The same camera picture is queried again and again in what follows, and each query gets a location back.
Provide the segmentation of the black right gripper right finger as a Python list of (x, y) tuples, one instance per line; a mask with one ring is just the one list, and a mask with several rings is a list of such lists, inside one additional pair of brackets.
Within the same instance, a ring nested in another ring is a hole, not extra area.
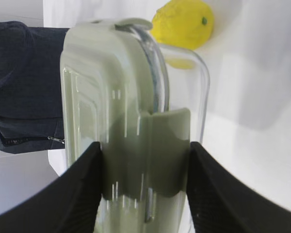
[(291, 233), (291, 211), (243, 184), (190, 143), (187, 197), (197, 233)]

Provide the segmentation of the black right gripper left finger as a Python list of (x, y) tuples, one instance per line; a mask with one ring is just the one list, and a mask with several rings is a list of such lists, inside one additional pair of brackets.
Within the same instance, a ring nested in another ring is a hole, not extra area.
[(0, 215), (0, 233), (92, 233), (102, 195), (102, 152), (92, 143), (30, 199)]

